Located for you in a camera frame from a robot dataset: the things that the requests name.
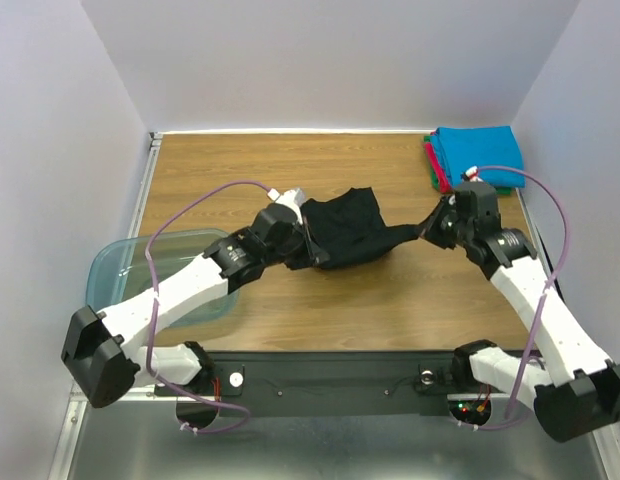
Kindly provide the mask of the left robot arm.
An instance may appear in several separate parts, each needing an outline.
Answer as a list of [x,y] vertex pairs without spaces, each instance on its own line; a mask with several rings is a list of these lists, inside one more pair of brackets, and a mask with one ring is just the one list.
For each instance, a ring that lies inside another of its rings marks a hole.
[[162,383],[189,393],[205,392],[213,371],[201,348],[156,348],[155,336],[197,308],[261,278],[273,265],[307,253],[299,207],[272,203],[251,226],[213,242],[165,280],[156,275],[144,292],[95,311],[74,312],[61,360],[95,408],[121,399],[130,389]]

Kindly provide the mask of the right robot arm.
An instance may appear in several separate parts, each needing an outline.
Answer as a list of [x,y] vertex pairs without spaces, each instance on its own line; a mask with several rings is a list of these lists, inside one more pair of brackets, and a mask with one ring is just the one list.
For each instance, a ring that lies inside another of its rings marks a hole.
[[529,332],[519,357],[488,340],[456,348],[450,366],[456,387],[485,384],[509,394],[559,443],[620,421],[620,363],[577,322],[527,236],[502,226],[495,194],[443,196],[422,237],[442,249],[463,248]]

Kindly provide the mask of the black t-shirt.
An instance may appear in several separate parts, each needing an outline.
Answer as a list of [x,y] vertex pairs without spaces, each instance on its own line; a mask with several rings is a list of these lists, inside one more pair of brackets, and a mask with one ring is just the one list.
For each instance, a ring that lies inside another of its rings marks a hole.
[[291,270],[334,270],[369,263],[418,239],[426,226],[425,222],[388,226],[370,187],[351,188],[325,202],[308,199],[300,211],[313,246],[285,262]]

